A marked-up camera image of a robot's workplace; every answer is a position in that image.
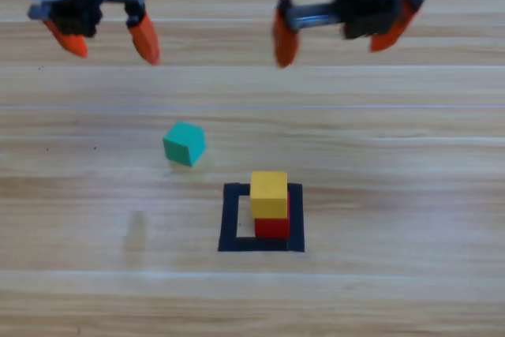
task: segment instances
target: green cube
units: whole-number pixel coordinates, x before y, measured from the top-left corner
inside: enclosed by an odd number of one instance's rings
[[[188,122],[176,122],[163,138],[163,146],[169,160],[191,167],[205,151],[204,130]]]

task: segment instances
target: wood plank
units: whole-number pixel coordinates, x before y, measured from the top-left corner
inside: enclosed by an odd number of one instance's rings
[[[0,69],[0,107],[501,107],[504,77],[503,66],[18,66]]]

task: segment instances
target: gray metal rod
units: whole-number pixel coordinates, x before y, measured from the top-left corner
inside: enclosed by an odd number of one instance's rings
[[[336,4],[333,2],[312,6],[295,6],[288,10],[286,21],[292,30],[298,31],[303,28],[338,24],[341,19]]]

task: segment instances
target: stacked blocks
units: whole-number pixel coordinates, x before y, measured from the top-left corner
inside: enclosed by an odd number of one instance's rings
[[[290,198],[287,199],[287,218],[285,219],[255,219],[254,234],[258,238],[289,238],[290,237]]]
[[[204,153],[205,133],[198,125],[176,122],[163,138],[166,157],[192,167]]]
[[[250,199],[256,237],[289,238],[290,207],[287,173],[253,172]]]

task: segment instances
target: wood grain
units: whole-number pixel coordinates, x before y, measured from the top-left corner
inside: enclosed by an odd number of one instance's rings
[[[120,7],[83,60],[2,0],[0,336],[505,335],[502,0],[428,0],[383,54],[307,31],[283,71],[276,0],[148,1],[155,68]],[[217,252],[253,170],[304,185],[306,253]]]

